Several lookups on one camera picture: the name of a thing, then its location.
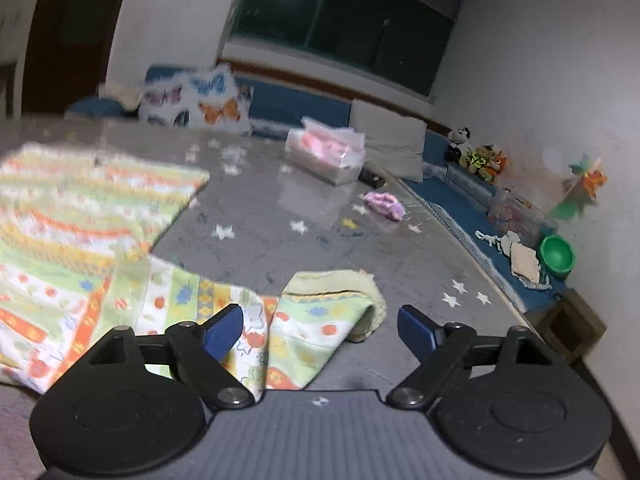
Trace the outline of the dark green window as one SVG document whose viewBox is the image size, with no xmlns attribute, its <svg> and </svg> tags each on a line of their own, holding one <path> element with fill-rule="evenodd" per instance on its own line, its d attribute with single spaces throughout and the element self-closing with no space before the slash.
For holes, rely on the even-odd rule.
<svg viewBox="0 0 640 480">
<path fill-rule="evenodd" d="M 241 0 L 232 36 L 430 93 L 462 0 Z"/>
</svg>

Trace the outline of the pink fluffy toy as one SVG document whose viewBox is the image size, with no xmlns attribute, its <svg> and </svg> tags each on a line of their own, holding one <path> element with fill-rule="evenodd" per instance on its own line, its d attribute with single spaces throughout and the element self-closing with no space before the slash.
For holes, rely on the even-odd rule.
<svg viewBox="0 0 640 480">
<path fill-rule="evenodd" d="M 364 204 L 376 214 L 380 214 L 382 217 L 392 220 L 393 222 L 401 222 L 405 217 L 405 206 L 393 194 L 386 192 L 369 192 L 364 196 L 363 201 Z"/>
</svg>

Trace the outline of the small black device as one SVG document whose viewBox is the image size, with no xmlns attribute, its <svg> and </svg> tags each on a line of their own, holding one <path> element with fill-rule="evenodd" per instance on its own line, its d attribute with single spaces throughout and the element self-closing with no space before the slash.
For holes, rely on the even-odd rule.
<svg viewBox="0 0 640 480">
<path fill-rule="evenodd" d="M 386 183 L 384 177 L 367 168 L 361 169 L 358 180 L 367 185 L 369 188 L 373 188 L 374 190 L 382 188 L 382 186 L 384 186 Z"/>
</svg>

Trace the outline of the panda plush toy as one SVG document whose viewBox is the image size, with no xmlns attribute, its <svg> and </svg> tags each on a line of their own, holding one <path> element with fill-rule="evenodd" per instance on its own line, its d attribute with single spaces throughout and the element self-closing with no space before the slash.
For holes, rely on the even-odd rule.
<svg viewBox="0 0 640 480">
<path fill-rule="evenodd" d="M 470 143 L 471 130 L 468 127 L 451 130 L 448 133 L 447 140 L 449 145 L 445 153 L 446 162 L 458 162 L 462 156 L 473 151 Z"/>
</svg>

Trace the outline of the butterfly print pillow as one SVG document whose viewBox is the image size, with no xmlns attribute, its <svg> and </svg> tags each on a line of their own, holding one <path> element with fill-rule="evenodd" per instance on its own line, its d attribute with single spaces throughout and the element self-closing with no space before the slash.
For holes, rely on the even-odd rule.
<svg viewBox="0 0 640 480">
<path fill-rule="evenodd" d="M 185 129 L 250 134 L 248 105 L 231 68 L 179 72 L 144 86 L 138 108 L 140 122 Z"/>
</svg>

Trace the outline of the cream cloth on sofa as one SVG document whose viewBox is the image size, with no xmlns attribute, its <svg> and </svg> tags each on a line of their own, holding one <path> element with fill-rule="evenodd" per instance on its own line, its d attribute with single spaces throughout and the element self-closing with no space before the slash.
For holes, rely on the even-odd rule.
<svg viewBox="0 0 640 480">
<path fill-rule="evenodd" d="M 141 87 L 105 81 L 99 84 L 98 96 L 100 99 L 115 101 L 125 112 L 133 112 L 140 105 L 143 91 Z"/>
</svg>

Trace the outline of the blue corner sofa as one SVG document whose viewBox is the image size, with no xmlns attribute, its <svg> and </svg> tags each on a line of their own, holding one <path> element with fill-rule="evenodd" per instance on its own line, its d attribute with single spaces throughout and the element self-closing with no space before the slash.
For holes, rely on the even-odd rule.
<svg viewBox="0 0 640 480">
<path fill-rule="evenodd" d="M 240 101 L 250 112 L 250 133 L 265 140 L 284 141 L 288 130 L 298 126 L 306 116 L 318 118 L 331 126 L 344 126 L 354 114 L 355 105 L 306 90 L 259 79 L 240 78 Z M 565 294 L 566 284 L 549 273 L 545 290 L 523 285 L 508 270 L 506 257 L 495 249 L 480 246 L 472 237 L 476 232 L 494 235 L 499 231 L 490 210 L 498 188 L 465 177 L 462 171 L 446 162 L 448 142 L 429 128 L 407 142 L 395 139 L 392 144 L 366 137 L 366 155 L 374 166 L 403 180 L 408 187 L 437 210 L 437 218 L 454 233 L 454 237 L 481 266 L 497 273 L 497 282 L 505 284 L 519 297 L 526 312 L 548 309 Z"/>
</svg>

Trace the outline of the grey star-patterned table cover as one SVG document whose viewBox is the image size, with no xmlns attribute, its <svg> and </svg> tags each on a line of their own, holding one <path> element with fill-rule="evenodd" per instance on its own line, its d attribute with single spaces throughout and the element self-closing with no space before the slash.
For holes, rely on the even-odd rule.
<svg viewBox="0 0 640 480">
<path fill-rule="evenodd" d="M 92 122 L 32 117 L 6 122 L 1 147 L 25 142 L 95 148 L 156 162 L 182 162 L 194 150 L 210 179 L 198 203 L 180 214 L 155 255 L 215 281 L 273 295 L 298 271 L 366 270 L 390 313 L 406 302 L 437 321 L 462 321 L 500 335 L 520 318 L 462 245 L 414 198 L 409 218 L 395 224 L 360 214 L 362 186 L 334 188 L 302 170 L 285 170 L 282 148 L 272 141 L 136 122 Z M 388 318 L 362 344 L 344 344 L 306 392 L 270 394 L 275 415 L 247 422 L 250 450 L 241 466 L 209 460 L 191 468 L 192 479 L 449 479 L 454 458 L 438 445 L 423 446 L 410 432 L 375 426 L 385 441 L 373 452 L 360 437 L 319 425 L 307 444 L 273 439 L 286 428 L 287 405 L 318 411 L 328 398 L 357 413 L 378 407 L 378 395 L 416 367 Z"/>
</svg>

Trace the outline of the dark wooden door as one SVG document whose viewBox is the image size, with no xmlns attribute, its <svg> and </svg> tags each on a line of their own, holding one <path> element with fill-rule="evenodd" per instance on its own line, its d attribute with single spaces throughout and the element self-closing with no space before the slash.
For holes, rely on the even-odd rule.
<svg viewBox="0 0 640 480">
<path fill-rule="evenodd" d="M 122 0 L 37 0 L 22 112 L 62 114 L 105 80 Z"/>
</svg>

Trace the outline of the colourful patterned children's shirt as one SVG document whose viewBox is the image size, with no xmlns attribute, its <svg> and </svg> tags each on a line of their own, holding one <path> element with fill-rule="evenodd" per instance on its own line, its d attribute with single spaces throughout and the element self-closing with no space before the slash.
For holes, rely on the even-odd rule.
<svg viewBox="0 0 640 480">
<path fill-rule="evenodd" d="M 221 355 L 261 396 L 306 387 L 344 341 L 371 336 L 386 303 L 370 274 L 299 272 L 277 297 L 216 283 L 152 255 L 206 171 L 26 143 L 1 162 L 1 379 L 47 391 L 106 332 L 159 335 L 237 304 Z"/>
</svg>

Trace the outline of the clear plastic toy bin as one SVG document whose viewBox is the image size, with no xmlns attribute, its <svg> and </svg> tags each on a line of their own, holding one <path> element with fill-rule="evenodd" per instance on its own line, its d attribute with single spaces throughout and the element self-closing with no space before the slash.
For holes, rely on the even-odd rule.
<svg viewBox="0 0 640 480">
<path fill-rule="evenodd" d="M 500 232 L 511 231 L 521 243 L 536 249 L 542 240 L 558 232 L 558 224 L 518 194 L 498 190 L 491 201 L 488 221 Z"/>
</svg>

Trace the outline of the colourful pinwheel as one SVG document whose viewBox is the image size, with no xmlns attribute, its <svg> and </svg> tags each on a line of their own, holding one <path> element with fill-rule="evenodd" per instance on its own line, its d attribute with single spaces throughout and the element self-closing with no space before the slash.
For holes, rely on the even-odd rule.
<svg viewBox="0 0 640 480">
<path fill-rule="evenodd" d="M 601 159 L 583 154 L 579 162 L 570 165 L 570 177 L 563 181 L 562 198 L 547 216 L 562 221 L 582 217 L 588 206 L 597 205 L 597 192 L 606 182 L 608 176 Z"/>
</svg>

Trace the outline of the green plastic bowl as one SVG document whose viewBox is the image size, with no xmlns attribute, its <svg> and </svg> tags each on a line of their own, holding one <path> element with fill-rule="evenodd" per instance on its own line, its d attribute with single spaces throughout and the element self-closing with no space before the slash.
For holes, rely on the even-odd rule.
<svg viewBox="0 0 640 480">
<path fill-rule="evenodd" d="M 562 236 L 546 236 L 538 247 L 538 257 L 548 273 L 558 280 L 565 280 L 573 271 L 576 255 L 572 245 Z"/>
</svg>

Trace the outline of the beige plain pillow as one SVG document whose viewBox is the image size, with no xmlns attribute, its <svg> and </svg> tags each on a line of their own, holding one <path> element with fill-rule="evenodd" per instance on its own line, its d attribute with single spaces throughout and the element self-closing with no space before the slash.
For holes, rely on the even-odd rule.
<svg viewBox="0 0 640 480">
<path fill-rule="evenodd" d="M 353 100 L 349 125 L 366 135 L 366 162 L 395 178 L 423 181 L 425 122 L 366 101 Z"/>
</svg>

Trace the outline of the orange yellow plush toy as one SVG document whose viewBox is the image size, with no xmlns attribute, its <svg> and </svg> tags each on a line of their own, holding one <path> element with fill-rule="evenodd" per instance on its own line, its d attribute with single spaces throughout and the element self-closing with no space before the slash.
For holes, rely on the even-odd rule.
<svg viewBox="0 0 640 480">
<path fill-rule="evenodd" d="M 485 182 L 494 183 L 502 170 L 506 168 L 508 158 L 494 144 L 480 145 L 461 156 L 459 164 L 469 174 L 479 177 Z"/>
</svg>

